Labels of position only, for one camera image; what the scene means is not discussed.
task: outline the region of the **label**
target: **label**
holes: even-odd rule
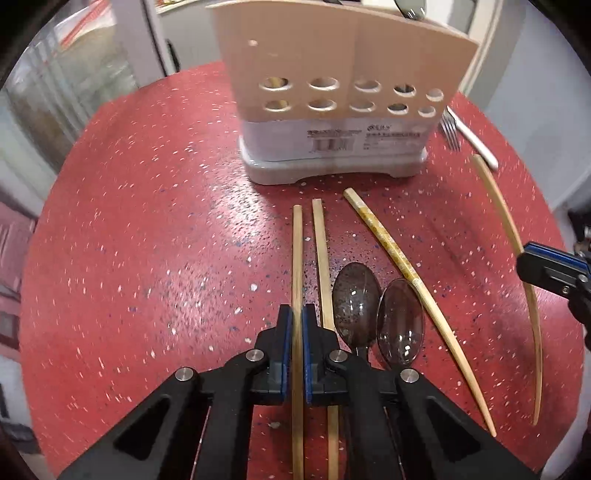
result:
[[[261,161],[419,153],[435,119],[347,118],[243,122],[249,155]]]

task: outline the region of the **gray base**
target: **gray base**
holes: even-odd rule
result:
[[[371,157],[301,158],[284,161],[253,159],[242,136],[238,139],[244,169],[249,178],[260,185],[283,185],[319,175],[336,173],[385,173],[391,177],[412,177],[419,173],[427,160],[427,150],[401,155]]]

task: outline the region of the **wall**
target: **wall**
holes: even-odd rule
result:
[[[178,55],[181,68],[188,69],[220,60],[211,16],[206,6],[215,0],[198,0],[164,8],[159,13],[164,37]]]
[[[591,77],[556,26],[520,1],[521,33],[483,110],[554,210],[591,174]]]

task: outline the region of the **circular hole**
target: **circular hole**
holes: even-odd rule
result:
[[[349,105],[349,108],[354,112],[367,113],[375,110],[375,103],[368,102],[367,100],[359,100]]]
[[[427,100],[441,102],[443,100],[443,92],[439,88],[432,88],[427,92]]]
[[[414,97],[417,94],[415,88],[408,83],[405,83],[404,85],[396,85],[396,87],[394,87],[394,92],[401,97]]]
[[[265,104],[265,110],[270,112],[287,112],[290,108],[287,100],[271,100]]]
[[[312,108],[312,110],[328,112],[329,110],[334,110],[336,108],[336,102],[321,98],[318,100],[312,100],[308,103],[308,106]]]
[[[260,87],[263,90],[287,90],[291,88],[291,85],[288,79],[269,77],[260,84]]]
[[[388,111],[394,115],[406,115],[408,113],[408,105],[404,103],[393,103],[388,107]]]
[[[377,80],[357,80],[355,82],[355,88],[360,92],[375,93],[379,92],[382,86]]]
[[[418,114],[425,118],[431,118],[432,116],[435,116],[435,113],[436,110],[433,106],[422,106],[420,109],[418,109]]]
[[[336,90],[339,88],[339,81],[332,77],[318,77],[310,82],[310,86],[317,90]]]

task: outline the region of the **bamboo chopstick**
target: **bamboo chopstick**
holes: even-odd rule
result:
[[[291,267],[291,461],[294,480],[304,480],[304,359],[301,308],[304,283],[304,225],[301,205],[294,205],[293,264]]]
[[[320,287],[320,310],[322,326],[335,331],[335,319],[330,293],[329,252],[326,246],[326,230],[324,228],[324,211],[322,200],[312,200],[314,216],[314,235],[316,237],[316,254],[318,257],[318,279]],[[328,428],[329,476],[328,480],[339,479],[339,408],[328,407],[326,423]]]
[[[519,232],[513,221],[513,217],[509,212],[509,208],[505,203],[503,194],[499,190],[499,186],[496,184],[495,178],[488,169],[488,166],[484,162],[484,159],[480,155],[472,155],[472,166],[476,169],[478,176],[484,182],[484,186],[489,197],[492,200],[493,205],[496,208],[497,213],[501,217],[501,223],[503,224],[503,230],[509,239],[509,244],[513,249],[514,255],[517,257],[523,252],[523,244],[519,237]],[[536,425],[540,418],[540,407],[542,403],[542,371],[543,361],[542,356],[542,332],[540,329],[540,312],[538,311],[538,301],[535,296],[534,287],[529,283],[523,282],[523,289],[525,290],[525,299],[527,301],[527,309],[530,314],[531,330],[534,335],[534,349],[535,349],[535,401],[534,401],[534,417],[532,424]]]
[[[435,302],[435,299],[433,299],[431,296],[428,288],[418,276],[417,272],[408,261],[408,258],[406,258],[406,256],[402,253],[394,239],[390,236],[388,231],[384,228],[374,213],[368,208],[361,197],[359,197],[359,195],[357,195],[353,189],[346,189],[344,195],[349,203],[353,206],[355,211],[366,223],[366,225],[374,233],[382,246],[386,249],[386,252],[388,252],[390,258],[394,260],[394,263],[396,263],[396,266],[404,275],[404,277],[410,283],[412,283],[417,290],[417,293],[423,302],[425,309],[431,316],[433,323],[437,327],[437,330],[439,330],[439,333],[441,333],[441,336],[445,340],[447,347],[450,349],[450,352],[456,360],[457,365],[460,367],[468,387],[470,388],[472,395],[478,404],[478,408],[484,417],[486,426],[488,427],[491,435],[496,437],[495,424],[493,423],[491,414],[488,411],[488,406],[486,405],[486,401],[482,395],[478,381],[476,380],[474,372],[472,371],[472,368],[466,359],[466,355],[464,355],[462,347],[454,336],[452,329],[450,328],[446,318],[443,316],[443,313],[439,309],[439,306]]]

